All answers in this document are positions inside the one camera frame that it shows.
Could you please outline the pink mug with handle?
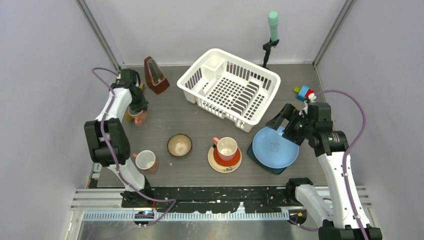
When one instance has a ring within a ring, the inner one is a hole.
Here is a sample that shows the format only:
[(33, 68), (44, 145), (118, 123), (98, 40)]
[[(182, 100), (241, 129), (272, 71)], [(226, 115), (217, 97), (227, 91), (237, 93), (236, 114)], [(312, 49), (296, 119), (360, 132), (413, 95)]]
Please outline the pink mug with handle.
[(135, 125), (140, 126), (147, 119), (147, 111), (141, 110), (140, 112), (134, 112), (131, 109), (127, 110), (128, 115), (131, 117), (131, 120)]

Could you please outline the brown ceramic bowl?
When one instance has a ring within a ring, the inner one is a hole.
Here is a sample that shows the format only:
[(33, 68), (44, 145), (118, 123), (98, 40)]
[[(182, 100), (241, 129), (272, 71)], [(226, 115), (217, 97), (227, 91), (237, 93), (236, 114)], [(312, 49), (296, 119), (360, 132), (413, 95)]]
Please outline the brown ceramic bowl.
[(186, 134), (176, 134), (169, 138), (167, 151), (174, 157), (182, 158), (186, 156), (193, 147), (191, 138)]

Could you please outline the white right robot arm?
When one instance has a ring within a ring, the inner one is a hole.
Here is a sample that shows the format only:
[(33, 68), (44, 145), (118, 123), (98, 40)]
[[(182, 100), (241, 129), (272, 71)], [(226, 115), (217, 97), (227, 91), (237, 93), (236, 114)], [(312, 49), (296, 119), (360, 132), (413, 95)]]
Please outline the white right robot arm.
[(381, 240), (381, 229), (371, 225), (358, 195), (348, 153), (351, 145), (342, 131), (333, 129), (331, 113), (325, 102), (307, 103), (303, 110), (287, 103), (266, 123), (277, 130), (288, 120), (282, 137), (297, 145), (308, 141), (323, 169), (331, 203), (318, 195), (307, 177), (289, 179), (285, 198), (291, 205), (304, 206), (318, 226), (320, 240)]

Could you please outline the pink cup white inside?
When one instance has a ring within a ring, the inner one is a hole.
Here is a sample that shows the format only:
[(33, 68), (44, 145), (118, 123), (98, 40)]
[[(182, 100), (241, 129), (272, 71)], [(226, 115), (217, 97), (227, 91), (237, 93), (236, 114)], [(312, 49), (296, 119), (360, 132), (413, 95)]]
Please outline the pink cup white inside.
[(218, 156), (223, 161), (230, 161), (235, 157), (237, 150), (238, 150), (238, 144), (233, 138), (231, 138), (231, 137), (222, 137), (222, 138), (214, 137), (212, 139), (212, 141), (216, 146)]

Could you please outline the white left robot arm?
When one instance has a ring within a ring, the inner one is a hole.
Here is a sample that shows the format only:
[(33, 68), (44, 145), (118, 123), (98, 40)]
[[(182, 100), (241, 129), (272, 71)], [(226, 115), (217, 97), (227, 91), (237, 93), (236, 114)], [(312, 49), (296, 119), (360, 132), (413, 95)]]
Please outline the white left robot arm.
[(153, 192), (147, 178), (131, 159), (131, 146), (122, 121), (129, 114), (137, 125), (146, 119), (149, 102), (141, 89), (141, 77), (136, 70), (114, 72), (115, 81), (108, 87), (108, 99), (100, 114), (84, 124), (89, 155), (94, 163), (111, 170), (123, 183), (123, 198), (130, 203), (148, 207)]

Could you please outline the white plastic dish rack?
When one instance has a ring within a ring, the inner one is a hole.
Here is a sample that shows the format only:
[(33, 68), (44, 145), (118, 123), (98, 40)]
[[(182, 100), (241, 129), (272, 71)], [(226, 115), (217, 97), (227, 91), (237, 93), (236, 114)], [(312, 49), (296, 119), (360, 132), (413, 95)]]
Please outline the white plastic dish rack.
[(205, 52), (176, 82), (187, 101), (247, 133), (260, 122), (280, 84), (275, 72), (219, 48)]

